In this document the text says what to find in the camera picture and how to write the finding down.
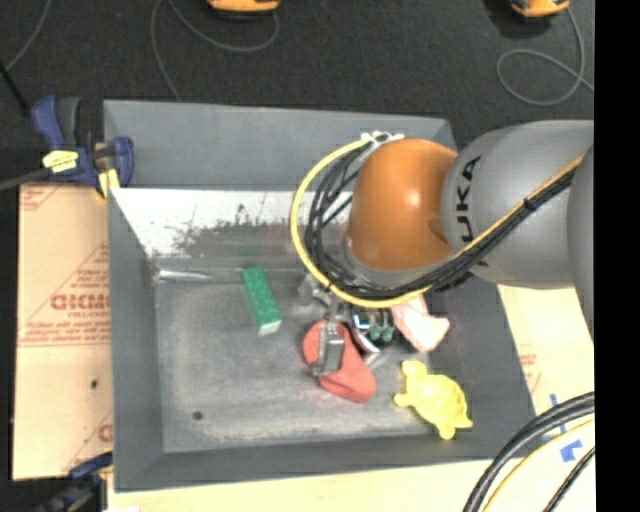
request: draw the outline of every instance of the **orange object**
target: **orange object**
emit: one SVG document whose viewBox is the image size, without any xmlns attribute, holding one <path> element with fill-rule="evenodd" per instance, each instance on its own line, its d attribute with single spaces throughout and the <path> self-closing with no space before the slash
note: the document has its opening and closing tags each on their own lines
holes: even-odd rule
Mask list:
<svg viewBox="0 0 640 512">
<path fill-rule="evenodd" d="M 264 13 L 273 11 L 280 0 L 207 0 L 214 9 L 229 13 Z"/>
<path fill-rule="evenodd" d="M 511 0 L 511 8 L 527 18 L 557 14 L 569 7 L 569 0 Z"/>
<path fill-rule="evenodd" d="M 302 352 L 308 364 L 318 359 L 320 329 L 324 324 L 324 320 L 314 324 L 302 341 Z M 344 325 L 338 324 L 338 333 L 344 338 L 340 369 L 318 376 L 318 382 L 324 389 L 335 395 L 352 402 L 365 403 L 376 393 L 376 379 L 356 350 L 349 330 Z"/>
<path fill-rule="evenodd" d="M 451 254 L 440 218 L 442 186 L 456 158 L 449 148 L 402 139 L 376 149 L 353 192 L 347 246 L 382 271 L 437 263 Z"/>
</svg>

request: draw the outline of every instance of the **yellow toy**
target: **yellow toy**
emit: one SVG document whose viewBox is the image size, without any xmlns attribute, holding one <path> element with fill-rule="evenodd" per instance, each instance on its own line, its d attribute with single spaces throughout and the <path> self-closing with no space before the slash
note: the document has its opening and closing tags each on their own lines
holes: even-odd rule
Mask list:
<svg viewBox="0 0 640 512">
<path fill-rule="evenodd" d="M 400 407 L 413 407 L 426 421 L 435 425 L 442 439 L 452 439 L 456 428 L 469 428 L 464 391 L 446 375 L 429 375 L 420 361 L 402 363 L 407 377 L 406 392 L 396 393 L 393 401 Z"/>
</svg>

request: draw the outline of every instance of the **white cable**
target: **white cable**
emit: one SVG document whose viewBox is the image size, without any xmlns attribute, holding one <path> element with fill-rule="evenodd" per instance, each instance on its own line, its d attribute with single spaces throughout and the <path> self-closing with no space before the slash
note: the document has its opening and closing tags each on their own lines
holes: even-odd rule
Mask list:
<svg viewBox="0 0 640 512">
<path fill-rule="evenodd" d="M 578 72 L 575 72 L 573 69 L 571 69 L 570 67 L 568 67 L 567 65 L 565 65 L 564 63 L 560 62 L 559 60 L 535 51 L 535 50 L 510 50 L 504 54 L 502 54 L 500 56 L 500 58 L 498 59 L 498 62 L 496 64 L 496 74 L 498 75 L 498 80 L 500 81 L 500 84 L 502 84 L 502 86 L 507 90 L 507 92 L 509 94 L 511 94 L 512 96 L 514 96 L 515 98 L 519 99 L 520 101 L 527 103 L 529 105 L 534 105 L 534 106 L 538 106 L 538 107 L 552 107 L 554 105 L 558 105 L 559 103 L 562 103 L 563 101 L 567 100 L 570 96 L 573 95 L 573 93 L 576 92 L 576 90 L 578 89 L 578 87 L 580 87 L 580 84 L 584 85 L 585 87 L 587 87 L 591 92 L 595 93 L 595 88 L 593 87 L 592 84 L 590 84 L 589 82 L 587 82 L 587 80 L 585 80 L 584 78 L 584 68 L 585 68 L 585 55 L 584 55 L 584 40 L 582 38 L 582 33 L 580 32 L 580 29 L 578 27 L 578 24 L 573 16 L 573 13 L 571 12 L 571 9 L 567 7 L 567 14 L 569 15 L 569 19 L 571 20 L 571 24 L 573 26 L 573 30 L 576 34 L 576 40 L 578 42 L 578 54 L 579 54 L 579 61 L 580 61 L 580 70 Z M 552 64 L 554 64 L 555 66 L 558 66 L 560 69 L 566 71 L 567 73 L 569 73 L 570 75 L 574 76 L 576 78 L 576 81 L 574 82 L 574 84 L 571 86 L 571 88 L 562 96 L 560 96 L 559 98 L 556 98 L 554 100 L 548 100 L 548 101 L 539 101 L 539 100 L 534 100 L 531 98 L 528 98 L 520 93 L 518 93 L 517 91 L 515 91 L 515 89 L 513 89 L 511 86 L 509 86 L 509 84 L 507 84 L 504 75 L 502 74 L 502 64 L 504 62 L 505 59 L 507 59 L 508 57 L 511 57 L 513 55 L 529 55 L 532 57 L 537 57 L 539 59 L 542 60 L 546 60 L 547 62 L 551 62 Z"/>
<path fill-rule="evenodd" d="M 24 54 L 27 53 L 27 51 L 29 50 L 33 42 L 36 40 L 36 37 L 38 37 L 38 35 L 40 34 L 40 31 L 42 30 L 42 26 L 44 25 L 44 22 L 46 21 L 47 16 L 49 15 L 49 8 L 51 7 L 52 1 L 53 0 L 47 0 L 47 3 L 45 4 L 44 9 L 42 11 L 42 14 L 40 15 L 40 19 L 38 20 L 36 28 L 31 33 L 31 36 L 29 37 L 29 39 L 27 39 L 27 42 L 24 44 L 24 46 L 18 52 L 18 54 L 9 62 L 9 64 L 5 66 L 5 69 L 7 71 L 11 71 L 11 68 L 15 66 L 18 62 L 20 62 L 20 59 L 24 57 Z"/>
<path fill-rule="evenodd" d="M 156 4 L 153 6 L 153 10 L 151 11 L 151 24 L 150 24 L 151 45 L 153 47 L 153 53 L 155 55 L 156 62 L 158 63 L 158 67 L 160 68 L 160 72 L 162 73 L 162 76 L 164 77 L 165 82 L 167 83 L 167 86 L 169 86 L 169 88 L 171 89 L 171 92 L 173 93 L 173 95 L 176 98 L 176 100 L 177 101 L 182 101 L 182 98 L 178 94 L 178 91 L 177 91 L 175 85 L 173 84 L 173 81 L 171 80 L 171 78 L 169 77 L 169 74 L 167 73 L 167 70 L 166 70 L 166 68 L 164 66 L 164 62 L 162 61 L 162 58 L 160 57 L 160 52 L 158 51 L 158 45 L 157 45 L 156 34 L 155 34 L 155 26 L 156 26 L 156 19 L 157 19 L 157 16 L 158 16 L 158 8 L 162 4 L 162 1 L 163 0 L 158 0 L 156 2 Z M 169 1 L 169 5 L 171 6 L 171 9 L 175 13 L 175 15 L 178 17 L 178 19 L 180 19 L 180 21 L 184 24 L 184 26 L 187 29 L 189 29 L 189 31 L 192 34 L 196 35 L 197 37 L 199 37 L 200 39 L 202 39 L 206 43 L 209 43 L 209 44 L 211 44 L 213 46 L 216 46 L 218 48 L 221 48 L 223 50 L 227 50 L 227 51 L 235 52 L 235 53 L 251 53 L 251 52 L 257 52 L 257 51 L 260 51 L 260 50 L 264 50 L 265 48 L 270 46 L 276 40 L 276 38 L 278 37 L 278 34 L 280 33 L 280 21 L 278 19 L 278 15 L 276 14 L 276 12 L 273 11 L 272 12 L 273 23 L 274 23 L 273 33 L 271 34 L 269 39 L 267 39 L 264 43 L 260 43 L 260 44 L 255 45 L 255 46 L 234 46 L 234 45 L 222 43 L 220 41 L 217 41 L 217 40 L 215 40 L 215 39 L 203 34 L 198 29 L 196 29 L 191 23 L 189 23 L 189 21 L 184 17 L 184 15 L 178 10 L 178 8 L 176 7 L 176 5 L 173 2 L 173 0 L 168 0 L 168 1 Z"/>
</svg>

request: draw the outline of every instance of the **kuka logo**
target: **kuka logo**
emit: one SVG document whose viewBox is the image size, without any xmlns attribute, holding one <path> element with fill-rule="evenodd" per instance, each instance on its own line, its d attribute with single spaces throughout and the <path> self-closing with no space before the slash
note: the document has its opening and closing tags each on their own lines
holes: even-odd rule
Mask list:
<svg viewBox="0 0 640 512">
<path fill-rule="evenodd" d="M 458 185 L 457 199 L 456 199 L 456 212 L 458 212 L 458 224 L 464 226 L 463 234 L 461 235 L 462 241 L 468 243 L 473 241 L 473 231 L 471 230 L 471 221 L 469 220 L 469 192 L 471 191 L 471 180 L 473 179 L 473 170 L 480 160 L 477 156 L 464 166 L 462 170 L 462 177 L 466 180 L 465 183 Z"/>
<path fill-rule="evenodd" d="M 71 311 L 76 309 L 108 309 L 109 295 L 85 293 L 60 294 L 51 297 L 50 305 L 57 311 Z"/>
</svg>

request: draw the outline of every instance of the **gray bin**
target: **gray bin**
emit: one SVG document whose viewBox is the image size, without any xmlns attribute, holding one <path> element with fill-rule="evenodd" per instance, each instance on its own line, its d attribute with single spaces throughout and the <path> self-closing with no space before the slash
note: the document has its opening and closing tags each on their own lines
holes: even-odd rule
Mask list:
<svg viewBox="0 0 640 512">
<path fill-rule="evenodd" d="M 363 131 L 453 148 L 445 121 L 109 101 L 105 123 L 106 138 L 132 137 L 136 155 L 134 182 L 109 208 L 117 490 L 488 458 L 534 416 L 497 289 L 477 278 L 427 297 L 452 324 L 429 366 L 461 384 L 474 421 L 452 441 L 391 401 L 400 361 L 418 357 L 407 345 L 374 361 L 367 404 L 319 388 L 300 356 L 316 312 L 295 301 L 304 274 L 286 194 Z M 283 316 L 260 338 L 239 279 L 254 264 Z"/>
</svg>

